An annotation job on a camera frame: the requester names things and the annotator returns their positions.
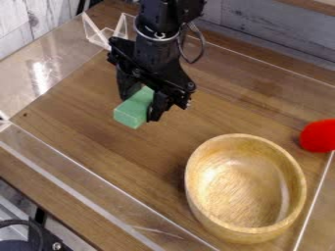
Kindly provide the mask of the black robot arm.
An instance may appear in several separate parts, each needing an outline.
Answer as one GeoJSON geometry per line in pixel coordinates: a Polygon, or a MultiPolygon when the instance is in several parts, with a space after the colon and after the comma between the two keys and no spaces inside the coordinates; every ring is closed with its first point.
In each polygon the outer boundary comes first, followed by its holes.
{"type": "Polygon", "coordinates": [[[153,90],[145,115],[149,122],[156,122],[172,106],[188,106],[196,90],[180,63],[186,60],[186,33],[198,29],[194,21],[203,14],[206,0],[140,0],[139,4],[136,38],[112,36],[107,60],[116,67],[121,100],[128,100],[143,86],[153,90]]]}

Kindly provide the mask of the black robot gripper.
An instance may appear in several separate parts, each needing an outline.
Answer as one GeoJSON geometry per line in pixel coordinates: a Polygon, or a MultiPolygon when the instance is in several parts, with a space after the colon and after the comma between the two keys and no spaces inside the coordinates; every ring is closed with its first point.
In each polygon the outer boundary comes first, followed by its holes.
{"type": "Polygon", "coordinates": [[[180,64],[177,41],[145,41],[112,37],[107,60],[116,68],[119,96],[125,101],[148,86],[155,94],[147,122],[157,122],[171,106],[186,109],[196,84],[180,64]]]}

